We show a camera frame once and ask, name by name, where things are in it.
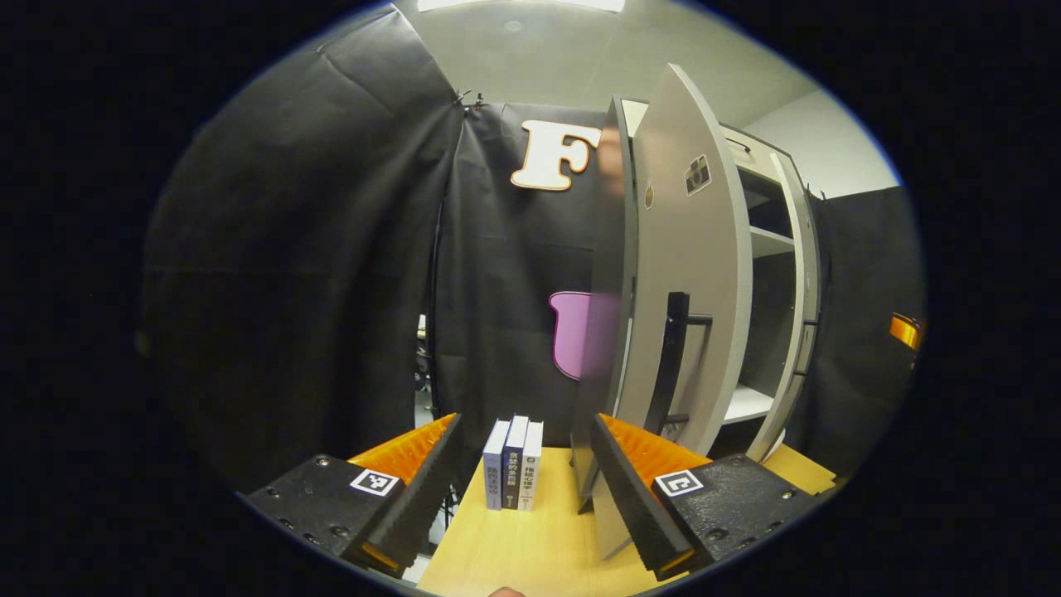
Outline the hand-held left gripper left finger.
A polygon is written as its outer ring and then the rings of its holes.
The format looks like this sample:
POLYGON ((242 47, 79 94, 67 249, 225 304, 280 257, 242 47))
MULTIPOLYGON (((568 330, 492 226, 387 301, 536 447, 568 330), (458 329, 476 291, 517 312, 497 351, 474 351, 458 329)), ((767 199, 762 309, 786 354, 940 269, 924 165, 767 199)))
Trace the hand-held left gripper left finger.
POLYGON ((315 454, 241 499, 319 551, 399 579, 450 493, 462 437, 450 412, 356 457, 315 454))

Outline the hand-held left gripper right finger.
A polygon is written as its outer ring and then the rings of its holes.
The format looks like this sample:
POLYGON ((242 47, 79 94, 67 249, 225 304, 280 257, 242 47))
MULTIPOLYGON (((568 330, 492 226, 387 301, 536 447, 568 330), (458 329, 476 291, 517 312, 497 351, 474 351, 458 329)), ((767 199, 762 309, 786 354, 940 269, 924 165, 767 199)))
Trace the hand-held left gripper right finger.
POLYGON ((742 454, 711 460, 598 412, 590 445, 637 554, 656 580, 750 551, 820 506, 742 454))

